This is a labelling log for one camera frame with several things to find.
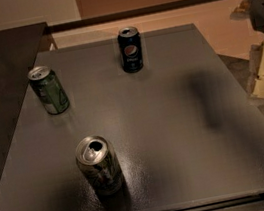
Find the black pepsi can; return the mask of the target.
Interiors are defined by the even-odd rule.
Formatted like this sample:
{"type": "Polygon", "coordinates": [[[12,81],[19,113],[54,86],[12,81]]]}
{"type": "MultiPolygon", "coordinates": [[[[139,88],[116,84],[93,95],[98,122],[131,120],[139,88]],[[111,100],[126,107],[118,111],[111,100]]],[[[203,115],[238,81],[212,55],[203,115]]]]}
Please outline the black pepsi can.
{"type": "Polygon", "coordinates": [[[132,26],[120,29],[117,41],[120,46],[122,68],[127,73],[140,71],[143,68],[143,56],[138,29],[132,26]]]}

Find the green patterned soda can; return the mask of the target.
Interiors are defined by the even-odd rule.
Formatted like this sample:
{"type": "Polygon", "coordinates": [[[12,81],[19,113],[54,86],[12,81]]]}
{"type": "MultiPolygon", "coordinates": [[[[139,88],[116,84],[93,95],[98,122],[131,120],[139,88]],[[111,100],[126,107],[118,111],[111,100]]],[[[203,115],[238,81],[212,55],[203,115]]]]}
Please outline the green patterned soda can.
{"type": "Polygon", "coordinates": [[[119,191],[125,178],[115,150],[108,140],[97,135],[83,138],[75,154],[79,170],[97,196],[119,191]]]}

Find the dark wooden rail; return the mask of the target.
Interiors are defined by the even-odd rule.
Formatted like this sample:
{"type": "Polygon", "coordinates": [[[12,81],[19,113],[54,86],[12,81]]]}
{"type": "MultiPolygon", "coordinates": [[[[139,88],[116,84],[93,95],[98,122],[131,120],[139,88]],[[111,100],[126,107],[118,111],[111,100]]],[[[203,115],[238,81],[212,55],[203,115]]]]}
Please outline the dark wooden rail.
{"type": "Polygon", "coordinates": [[[112,13],[107,15],[95,16],[90,18],[84,18],[82,20],[61,23],[56,25],[50,25],[46,27],[46,32],[57,33],[62,31],[74,30],[79,27],[85,28],[86,26],[108,23],[113,21],[130,19],[136,16],[142,17],[147,14],[159,13],[164,11],[176,10],[181,8],[193,7],[198,4],[204,4],[209,2],[215,2],[221,0],[180,0],[175,2],[158,4],[152,7],[146,7],[141,9],[129,10],[124,12],[112,13]]]}

